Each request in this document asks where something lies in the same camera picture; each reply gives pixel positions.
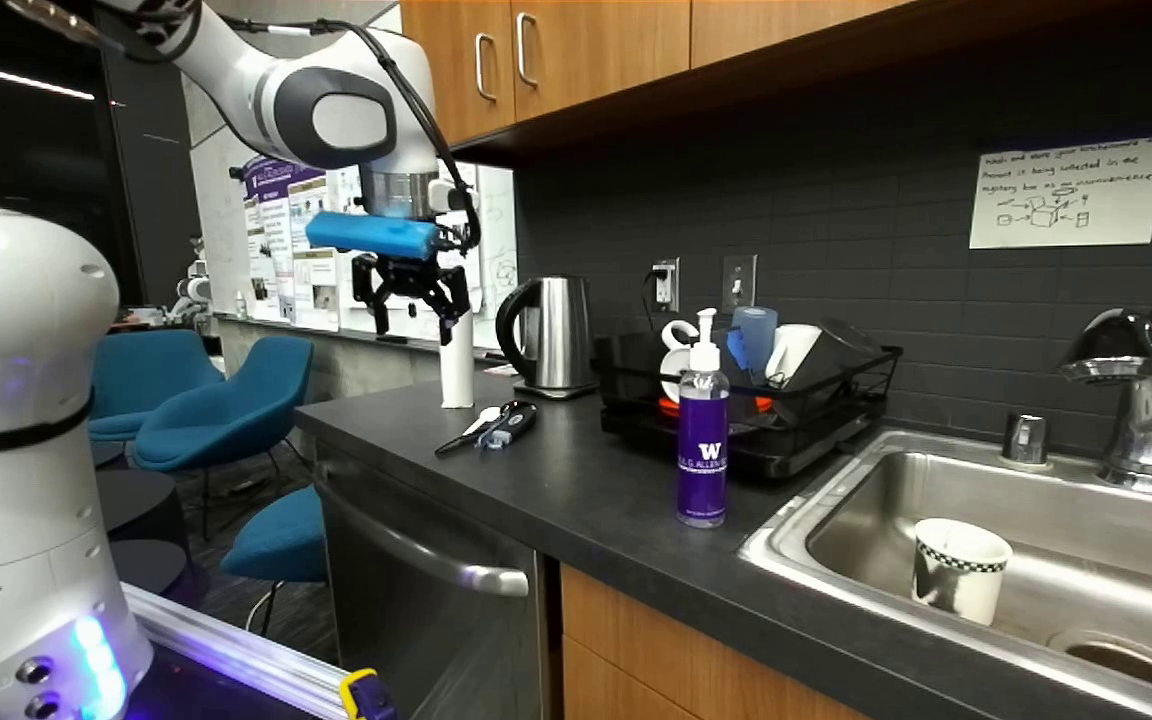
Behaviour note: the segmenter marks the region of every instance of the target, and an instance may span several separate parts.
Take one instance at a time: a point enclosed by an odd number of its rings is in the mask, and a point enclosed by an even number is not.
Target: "paper towel roll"
[[[444,408],[473,408],[473,330],[469,316],[455,319],[451,341],[440,347]]]

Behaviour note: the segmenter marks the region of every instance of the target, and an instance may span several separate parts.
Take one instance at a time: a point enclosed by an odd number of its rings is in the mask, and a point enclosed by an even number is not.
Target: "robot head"
[[[115,304],[115,277],[90,238],[0,206],[0,430],[90,403],[92,347]]]

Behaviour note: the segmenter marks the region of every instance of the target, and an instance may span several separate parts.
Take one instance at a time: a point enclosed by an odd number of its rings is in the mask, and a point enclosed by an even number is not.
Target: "spray bottle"
[[[728,376],[713,345],[713,309],[697,311],[700,341],[682,373],[677,511],[717,529],[728,514]]]

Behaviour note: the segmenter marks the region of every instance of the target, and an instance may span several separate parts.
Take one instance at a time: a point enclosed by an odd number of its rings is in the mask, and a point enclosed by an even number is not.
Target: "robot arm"
[[[440,316],[440,341],[469,311],[465,255],[480,238],[469,187],[428,116],[431,75],[419,45],[350,23],[309,23],[299,31],[341,31],[329,46],[275,59],[245,45],[199,0],[7,0],[28,19],[56,28],[56,12],[90,23],[112,12],[129,31],[129,57],[173,59],[191,75],[223,124],[260,154],[311,167],[361,165],[367,215],[323,211],[309,222],[321,247],[361,251],[358,301],[390,330],[390,297],[417,297]],[[435,167],[448,165],[448,206],[435,206]]]

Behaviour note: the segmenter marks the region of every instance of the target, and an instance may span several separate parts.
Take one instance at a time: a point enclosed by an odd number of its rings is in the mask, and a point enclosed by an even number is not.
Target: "faucet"
[[[1100,477],[1152,491],[1152,311],[1109,309],[1094,316],[1064,360],[1083,385],[1123,385],[1115,430]]]

